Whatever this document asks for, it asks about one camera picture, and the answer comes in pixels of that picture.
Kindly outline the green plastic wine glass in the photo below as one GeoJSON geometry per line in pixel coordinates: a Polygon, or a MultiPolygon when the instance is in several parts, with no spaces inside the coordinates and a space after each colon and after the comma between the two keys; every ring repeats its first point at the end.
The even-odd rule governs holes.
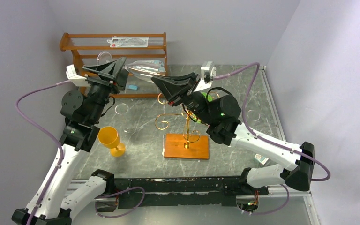
{"type": "Polygon", "coordinates": [[[211,94],[208,94],[207,92],[201,92],[201,94],[208,102],[211,102],[214,100],[214,97],[211,94]]]}

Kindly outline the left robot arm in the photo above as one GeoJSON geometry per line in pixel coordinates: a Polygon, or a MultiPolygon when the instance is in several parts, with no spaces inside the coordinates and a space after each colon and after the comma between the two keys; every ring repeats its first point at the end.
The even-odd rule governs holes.
{"type": "Polygon", "coordinates": [[[69,225],[95,197],[109,197],[115,192],[114,175],[97,170],[73,193],[67,189],[80,161],[90,152],[98,137],[99,120],[111,94],[125,89],[128,71],[125,57],[101,65],[83,66],[89,76],[78,75],[74,65],[67,67],[67,83],[88,87],[89,93],[67,92],[61,101],[65,128],[54,138],[57,153],[40,188],[25,208],[11,217],[18,225],[69,225]]]}

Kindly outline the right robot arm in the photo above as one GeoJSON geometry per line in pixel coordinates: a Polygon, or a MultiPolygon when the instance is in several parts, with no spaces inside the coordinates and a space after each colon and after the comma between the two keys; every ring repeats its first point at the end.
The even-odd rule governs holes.
{"type": "Polygon", "coordinates": [[[182,105],[203,124],[206,133],[218,144],[244,147],[274,162],[273,166],[244,169],[239,189],[251,194],[263,186],[286,184],[298,191],[309,191],[314,169],[314,145],[288,143],[246,127],[239,120],[241,108],[228,92],[212,101],[197,90],[201,79],[195,73],[179,77],[154,75],[151,81],[158,87],[170,106],[182,105]]]}

